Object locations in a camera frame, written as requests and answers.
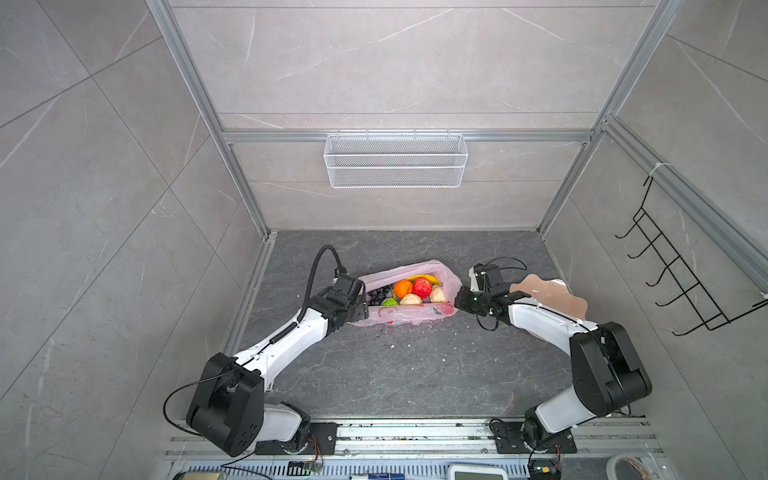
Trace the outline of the pink plastic bag fruit print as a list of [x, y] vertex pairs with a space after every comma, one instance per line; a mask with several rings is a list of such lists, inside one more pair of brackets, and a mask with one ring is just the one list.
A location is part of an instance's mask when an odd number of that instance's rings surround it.
[[453, 303], [462, 283], [437, 260], [397, 267], [361, 277], [366, 287], [368, 317], [354, 326], [420, 325], [456, 312]]

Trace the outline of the pink scalloped plate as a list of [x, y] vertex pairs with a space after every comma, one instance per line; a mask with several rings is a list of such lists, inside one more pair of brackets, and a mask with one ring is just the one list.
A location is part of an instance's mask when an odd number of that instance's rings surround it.
[[522, 281], [511, 284], [509, 291], [524, 292], [545, 307], [570, 317], [579, 320], [587, 318], [587, 301], [573, 295], [561, 279], [544, 280], [536, 274], [529, 274]]

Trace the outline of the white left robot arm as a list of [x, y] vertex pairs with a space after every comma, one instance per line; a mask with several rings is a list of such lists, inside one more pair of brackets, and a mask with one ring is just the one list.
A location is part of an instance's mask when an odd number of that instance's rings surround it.
[[364, 282], [338, 275], [267, 338], [234, 356], [212, 356], [195, 384], [186, 424], [231, 457], [268, 442], [301, 452], [309, 441], [310, 416], [286, 402], [268, 403], [267, 390], [303, 352], [347, 322], [367, 317]]

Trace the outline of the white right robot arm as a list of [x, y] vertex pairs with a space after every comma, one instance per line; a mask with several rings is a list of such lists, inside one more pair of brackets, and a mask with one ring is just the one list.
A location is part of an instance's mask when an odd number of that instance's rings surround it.
[[572, 385], [525, 414], [521, 436], [532, 451], [549, 449], [572, 427], [630, 408], [652, 392], [628, 332], [616, 322], [581, 320], [522, 291], [493, 295], [463, 287], [454, 306], [525, 330], [570, 357]]

